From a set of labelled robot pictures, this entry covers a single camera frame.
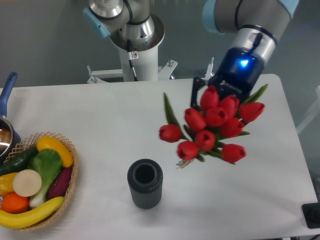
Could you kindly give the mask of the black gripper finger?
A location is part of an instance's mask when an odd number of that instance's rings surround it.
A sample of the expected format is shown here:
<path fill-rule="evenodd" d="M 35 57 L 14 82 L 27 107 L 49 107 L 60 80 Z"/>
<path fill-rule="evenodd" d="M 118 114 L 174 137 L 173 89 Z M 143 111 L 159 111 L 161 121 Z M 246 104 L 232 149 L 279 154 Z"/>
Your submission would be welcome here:
<path fill-rule="evenodd" d="M 194 77 L 192 82 L 192 91 L 190 99 L 190 107 L 197 111 L 202 111 L 203 108 L 198 104 L 198 92 L 205 86 L 209 85 L 208 79 L 203 79 L 200 77 Z"/>

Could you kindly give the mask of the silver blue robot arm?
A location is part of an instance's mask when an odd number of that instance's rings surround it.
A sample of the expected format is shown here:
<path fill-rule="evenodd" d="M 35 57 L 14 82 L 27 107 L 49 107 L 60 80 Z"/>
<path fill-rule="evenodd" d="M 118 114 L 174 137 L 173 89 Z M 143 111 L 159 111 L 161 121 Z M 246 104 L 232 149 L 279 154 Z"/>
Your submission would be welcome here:
<path fill-rule="evenodd" d="M 204 27 L 236 36 L 216 73 L 193 80 L 191 107 L 199 109 L 198 91 L 204 86 L 215 86 L 222 98 L 248 99 L 297 6 L 296 0 L 208 0 L 202 9 Z M 149 1 L 91 0 L 82 14 L 95 33 L 118 48 L 126 82 L 160 78 L 158 47 L 165 27 Z"/>

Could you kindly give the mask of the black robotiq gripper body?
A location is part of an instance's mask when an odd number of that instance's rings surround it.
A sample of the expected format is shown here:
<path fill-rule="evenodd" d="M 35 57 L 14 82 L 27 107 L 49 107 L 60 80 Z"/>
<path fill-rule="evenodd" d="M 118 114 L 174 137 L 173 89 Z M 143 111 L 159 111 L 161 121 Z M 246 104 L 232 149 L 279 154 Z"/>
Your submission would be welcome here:
<path fill-rule="evenodd" d="M 260 56 L 233 47 L 227 51 L 208 85 L 216 88 L 221 100 L 234 95 L 243 103 L 249 98 L 264 67 L 265 63 Z"/>

